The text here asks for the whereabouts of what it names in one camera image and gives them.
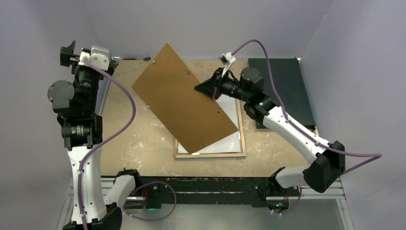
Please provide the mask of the brown cardboard backing board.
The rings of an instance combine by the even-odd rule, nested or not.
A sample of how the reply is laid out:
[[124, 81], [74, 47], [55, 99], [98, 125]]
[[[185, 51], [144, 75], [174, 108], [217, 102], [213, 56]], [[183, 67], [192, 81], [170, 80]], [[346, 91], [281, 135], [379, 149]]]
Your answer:
[[238, 131], [216, 101], [194, 89], [198, 84], [198, 78], [166, 43], [132, 85], [189, 154]]

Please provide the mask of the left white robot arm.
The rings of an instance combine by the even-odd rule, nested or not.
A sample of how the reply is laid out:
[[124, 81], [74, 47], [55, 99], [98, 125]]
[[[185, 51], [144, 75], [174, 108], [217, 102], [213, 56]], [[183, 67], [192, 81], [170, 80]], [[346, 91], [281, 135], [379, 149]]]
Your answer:
[[93, 46], [75, 54], [75, 42], [61, 47], [60, 65], [70, 67], [73, 81], [58, 80], [47, 91], [72, 171], [73, 205], [65, 230], [118, 230], [126, 198], [142, 192], [137, 170], [118, 172], [107, 195], [102, 194], [102, 116], [97, 112], [99, 83], [112, 78], [118, 62], [108, 49]]

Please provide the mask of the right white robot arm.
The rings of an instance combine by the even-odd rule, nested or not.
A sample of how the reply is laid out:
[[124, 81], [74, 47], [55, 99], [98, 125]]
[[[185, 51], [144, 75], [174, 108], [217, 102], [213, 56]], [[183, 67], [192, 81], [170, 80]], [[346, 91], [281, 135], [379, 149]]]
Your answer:
[[218, 68], [211, 78], [194, 89], [217, 100], [222, 95], [243, 101], [246, 114], [256, 122], [273, 130], [306, 159], [307, 164], [296, 168], [281, 167], [269, 177], [269, 189], [280, 195], [290, 187], [309, 186], [325, 192], [345, 171], [344, 151], [339, 141], [333, 143], [319, 137], [290, 115], [263, 91], [264, 79], [255, 68], [244, 68], [236, 79], [227, 70]]

